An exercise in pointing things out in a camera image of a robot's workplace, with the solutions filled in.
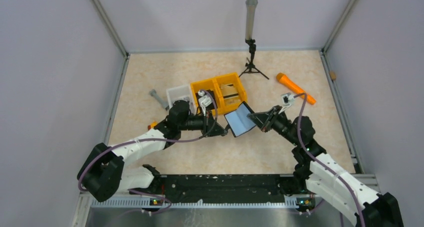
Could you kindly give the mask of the black leather card holder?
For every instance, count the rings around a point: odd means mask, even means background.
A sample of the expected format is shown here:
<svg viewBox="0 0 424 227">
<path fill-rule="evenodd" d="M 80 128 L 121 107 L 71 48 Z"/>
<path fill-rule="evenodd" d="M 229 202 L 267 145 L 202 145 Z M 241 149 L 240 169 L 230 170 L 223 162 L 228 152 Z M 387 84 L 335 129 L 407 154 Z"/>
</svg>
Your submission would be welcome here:
<svg viewBox="0 0 424 227">
<path fill-rule="evenodd" d="M 243 101 L 235 110 L 224 114 L 228 128 L 232 135 L 237 138 L 255 128 L 257 125 L 248 117 L 255 112 Z"/>
</svg>

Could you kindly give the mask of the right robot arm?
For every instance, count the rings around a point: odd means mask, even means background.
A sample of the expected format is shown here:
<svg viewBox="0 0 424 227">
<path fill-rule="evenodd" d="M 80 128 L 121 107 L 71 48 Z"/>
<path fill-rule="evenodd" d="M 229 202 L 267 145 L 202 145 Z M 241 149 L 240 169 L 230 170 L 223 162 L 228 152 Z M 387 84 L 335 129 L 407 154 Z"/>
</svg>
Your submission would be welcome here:
<svg viewBox="0 0 424 227">
<path fill-rule="evenodd" d="M 291 121 L 279 105 L 247 117 L 261 131 L 275 131 L 294 145 L 293 187 L 297 192 L 317 194 L 355 227 L 404 225 L 398 200 L 389 192 L 368 187 L 341 167 L 314 139 L 309 117 L 300 114 Z"/>
</svg>

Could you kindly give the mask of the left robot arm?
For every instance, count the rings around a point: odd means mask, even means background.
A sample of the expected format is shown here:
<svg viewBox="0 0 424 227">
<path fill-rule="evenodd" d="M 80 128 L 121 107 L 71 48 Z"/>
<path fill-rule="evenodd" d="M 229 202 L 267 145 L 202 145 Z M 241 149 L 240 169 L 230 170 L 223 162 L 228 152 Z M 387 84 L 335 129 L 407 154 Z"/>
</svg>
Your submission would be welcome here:
<svg viewBox="0 0 424 227">
<path fill-rule="evenodd" d="M 144 189 L 149 194 L 156 193 L 161 181 L 155 177 L 153 168 L 142 166 L 134 173 L 125 173 L 124 169 L 151 153 L 183 143 L 183 131 L 200 131 L 201 138 L 228 133 L 212 112 L 193 114 L 187 101 L 178 100 L 166 118 L 146 133 L 114 146 L 103 142 L 97 144 L 77 174 L 78 188 L 89 192 L 99 202 L 108 200 L 116 192 L 135 188 Z"/>
</svg>

